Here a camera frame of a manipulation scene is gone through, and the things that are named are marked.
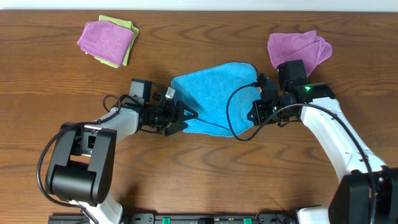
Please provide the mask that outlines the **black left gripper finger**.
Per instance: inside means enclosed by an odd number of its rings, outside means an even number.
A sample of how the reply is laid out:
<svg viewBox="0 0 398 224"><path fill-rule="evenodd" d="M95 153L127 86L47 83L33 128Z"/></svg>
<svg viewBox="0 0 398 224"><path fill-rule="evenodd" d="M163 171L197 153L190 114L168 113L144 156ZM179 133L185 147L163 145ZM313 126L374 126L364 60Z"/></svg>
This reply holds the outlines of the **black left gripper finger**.
<svg viewBox="0 0 398 224"><path fill-rule="evenodd" d="M183 121L178 121L175 123L172 123L170 125L168 125L165 130L165 136L170 136L172 134L175 134L179 131L183 131L184 129L186 129L188 127L188 124L183 122Z"/></svg>
<svg viewBox="0 0 398 224"><path fill-rule="evenodd" d="M198 118L198 113L188 107L183 101L178 100L177 106L177 121L184 122L190 119Z"/></svg>

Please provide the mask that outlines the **blue microfiber cloth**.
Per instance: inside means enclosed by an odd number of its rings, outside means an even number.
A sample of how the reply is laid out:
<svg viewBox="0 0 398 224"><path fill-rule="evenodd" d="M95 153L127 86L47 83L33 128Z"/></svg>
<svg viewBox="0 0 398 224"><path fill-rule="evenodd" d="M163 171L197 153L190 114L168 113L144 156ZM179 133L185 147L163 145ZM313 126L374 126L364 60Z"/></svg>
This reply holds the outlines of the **blue microfiber cloth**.
<svg viewBox="0 0 398 224"><path fill-rule="evenodd" d="M250 63L230 62L175 77L171 88L174 99L183 101L198 113L186 121L185 133L218 137L239 135L253 126L247 119L252 102L261 98L254 87L238 88L257 80L257 70Z"/></svg>

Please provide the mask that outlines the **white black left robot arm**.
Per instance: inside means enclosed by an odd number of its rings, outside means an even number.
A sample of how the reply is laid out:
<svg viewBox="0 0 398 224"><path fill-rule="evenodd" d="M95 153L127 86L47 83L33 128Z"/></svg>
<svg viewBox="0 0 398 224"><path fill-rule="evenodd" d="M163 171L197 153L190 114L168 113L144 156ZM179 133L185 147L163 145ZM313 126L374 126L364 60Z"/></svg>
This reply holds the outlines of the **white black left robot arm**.
<svg viewBox="0 0 398 224"><path fill-rule="evenodd" d="M89 223L120 223L123 207L110 193L116 145L149 126L170 136L198 113L174 100L175 90L153 92L154 82L132 79L128 94L116 96L106 115L64 123L47 143L36 168L41 193L52 203L79 208Z"/></svg>

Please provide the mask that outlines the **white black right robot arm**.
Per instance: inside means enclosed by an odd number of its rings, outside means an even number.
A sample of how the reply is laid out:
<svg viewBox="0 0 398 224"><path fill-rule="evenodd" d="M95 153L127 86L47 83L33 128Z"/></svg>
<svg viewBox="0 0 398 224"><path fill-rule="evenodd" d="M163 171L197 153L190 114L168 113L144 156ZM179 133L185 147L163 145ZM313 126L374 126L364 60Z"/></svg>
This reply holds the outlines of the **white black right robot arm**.
<svg viewBox="0 0 398 224"><path fill-rule="evenodd" d="M260 74L248 119L262 128L296 117L316 137L338 177L329 205L301 208L297 223L397 223L397 169L367 147L326 83L312 83L301 60L278 65L278 84Z"/></svg>

